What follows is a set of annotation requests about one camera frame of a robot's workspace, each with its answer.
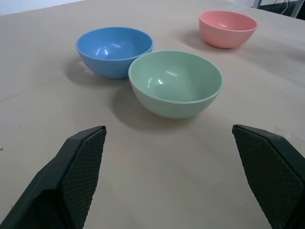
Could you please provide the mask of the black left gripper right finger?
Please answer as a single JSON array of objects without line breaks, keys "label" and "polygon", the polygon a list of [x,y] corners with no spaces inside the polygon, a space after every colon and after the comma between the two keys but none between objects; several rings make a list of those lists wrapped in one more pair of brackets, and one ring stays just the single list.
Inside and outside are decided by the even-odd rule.
[{"label": "black left gripper right finger", "polygon": [[305,227],[305,158],[282,136],[233,125],[248,185],[274,229]]}]

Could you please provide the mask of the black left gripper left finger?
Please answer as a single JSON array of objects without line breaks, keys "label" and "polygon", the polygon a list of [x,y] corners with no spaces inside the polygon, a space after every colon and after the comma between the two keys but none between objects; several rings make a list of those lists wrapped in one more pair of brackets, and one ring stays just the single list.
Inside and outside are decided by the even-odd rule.
[{"label": "black left gripper left finger", "polygon": [[32,179],[2,229],[82,229],[95,193],[106,127],[69,137]]}]

